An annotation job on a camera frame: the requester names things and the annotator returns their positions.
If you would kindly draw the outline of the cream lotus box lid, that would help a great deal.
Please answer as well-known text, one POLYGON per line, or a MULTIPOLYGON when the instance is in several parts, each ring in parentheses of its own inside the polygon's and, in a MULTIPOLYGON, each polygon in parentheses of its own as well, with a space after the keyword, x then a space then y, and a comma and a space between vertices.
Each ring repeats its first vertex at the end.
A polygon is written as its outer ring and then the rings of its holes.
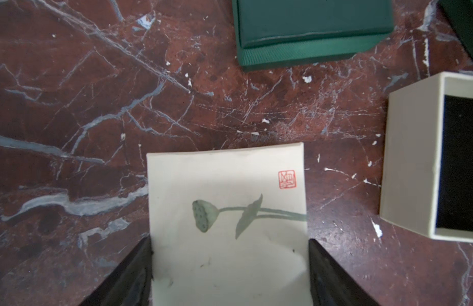
POLYGON ((147 154, 154 305, 311 305, 304 145, 147 154))

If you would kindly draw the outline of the cream box base black insert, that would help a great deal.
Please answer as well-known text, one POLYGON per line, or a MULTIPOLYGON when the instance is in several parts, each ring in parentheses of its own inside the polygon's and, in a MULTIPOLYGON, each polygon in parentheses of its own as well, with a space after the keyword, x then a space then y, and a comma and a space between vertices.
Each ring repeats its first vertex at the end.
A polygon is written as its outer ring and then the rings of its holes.
POLYGON ((380 218, 433 240, 473 243, 437 227, 444 97, 473 99, 473 76, 441 72, 389 95, 380 218))

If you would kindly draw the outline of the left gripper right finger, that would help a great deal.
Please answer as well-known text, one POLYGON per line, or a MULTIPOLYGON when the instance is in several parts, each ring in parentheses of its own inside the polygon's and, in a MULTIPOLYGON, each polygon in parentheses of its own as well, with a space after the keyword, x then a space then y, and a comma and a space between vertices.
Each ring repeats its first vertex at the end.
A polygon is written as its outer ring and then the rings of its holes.
POLYGON ((309 240, 309 267, 314 305, 379 306, 315 239, 309 240))

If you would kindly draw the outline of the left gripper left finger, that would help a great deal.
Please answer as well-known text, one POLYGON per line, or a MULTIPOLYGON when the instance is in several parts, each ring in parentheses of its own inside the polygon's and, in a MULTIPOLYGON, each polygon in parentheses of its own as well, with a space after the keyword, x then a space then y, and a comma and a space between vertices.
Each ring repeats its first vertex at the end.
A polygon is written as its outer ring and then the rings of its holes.
POLYGON ((148 305, 152 281, 152 246, 143 238, 82 305, 148 305))

